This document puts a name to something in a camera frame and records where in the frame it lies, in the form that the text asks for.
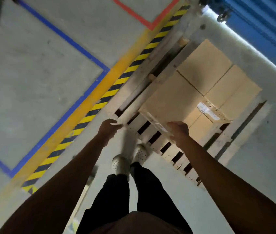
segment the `hazard tape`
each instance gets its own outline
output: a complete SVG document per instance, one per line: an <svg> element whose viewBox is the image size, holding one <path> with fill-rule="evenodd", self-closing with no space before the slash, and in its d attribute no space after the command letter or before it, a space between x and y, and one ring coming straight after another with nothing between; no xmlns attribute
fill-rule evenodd
<svg viewBox="0 0 276 234"><path fill-rule="evenodd" d="M34 184L40 177L50 168L50 166L60 157L65 149L76 139L76 137L85 129L85 127L93 120L99 111L109 102L109 100L120 90L120 88L128 81L134 71L143 63L150 53L158 46L168 32L177 24L180 18L187 12L190 5L184 4L170 19L170 21L160 30L160 32L152 39L152 41L144 48L132 64L111 86L111 88L102 96L100 101L86 114L86 116L74 127L64 140L54 149L54 151L39 165L39 167L30 175L23 183L22 189L30 194L37 191Z"/></svg>

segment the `corrugated metal door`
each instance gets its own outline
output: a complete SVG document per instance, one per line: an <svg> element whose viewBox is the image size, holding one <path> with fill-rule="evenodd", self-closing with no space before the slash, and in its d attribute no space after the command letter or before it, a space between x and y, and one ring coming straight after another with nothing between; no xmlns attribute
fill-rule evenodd
<svg viewBox="0 0 276 234"><path fill-rule="evenodd" d="M226 24L276 64L276 0L209 0L218 14L229 11Z"/></svg>

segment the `black pants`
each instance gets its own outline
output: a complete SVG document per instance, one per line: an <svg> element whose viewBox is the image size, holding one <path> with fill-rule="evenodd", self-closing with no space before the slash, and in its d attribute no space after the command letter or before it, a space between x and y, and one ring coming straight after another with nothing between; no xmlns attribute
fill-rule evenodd
<svg viewBox="0 0 276 234"><path fill-rule="evenodd" d="M167 223L192 233L159 179L138 162L131 165L131 175L138 190L137 211L148 212ZM81 220L77 234L86 234L107 223L117 221L129 211L129 184L126 175L111 174L90 209Z"/></svg>

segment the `shoe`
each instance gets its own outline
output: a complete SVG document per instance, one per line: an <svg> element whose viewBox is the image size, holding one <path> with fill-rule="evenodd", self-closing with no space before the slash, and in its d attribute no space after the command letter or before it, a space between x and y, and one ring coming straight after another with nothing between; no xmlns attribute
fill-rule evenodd
<svg viewBox="0 0 276 234"><path fill-rule="evenodd" d="M136 147L137 153L132 161L132 164L134 162L139 162L140 165L143 165L148 158L147 149L142 144L139 144Z"/></svg>
<svg viewBox="0 0 276 234"><path fill-rule="evenodd" d="M115 175L124 174L129 179L129 167L129 161L120 154L115 156L112 160L111 168Z"/></svg>

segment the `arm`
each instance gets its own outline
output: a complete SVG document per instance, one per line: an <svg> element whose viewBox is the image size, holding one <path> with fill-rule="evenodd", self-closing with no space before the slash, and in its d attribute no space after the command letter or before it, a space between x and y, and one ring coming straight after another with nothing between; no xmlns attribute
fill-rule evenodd
<svg viewBox="0 0 276 234"><path fill-rule="evenodd" d="M176 145L198 173L235 233L276 233L276 204L225 168L190 136L182 122L169 122Z"/></svg>
<svg viewBox="0 0 276 234"><path fill-rule="evenodd" d="M117 121L105 120L81 152L14 212L0 234L62 234L101 150L122 128L111 123Z"/></svg>

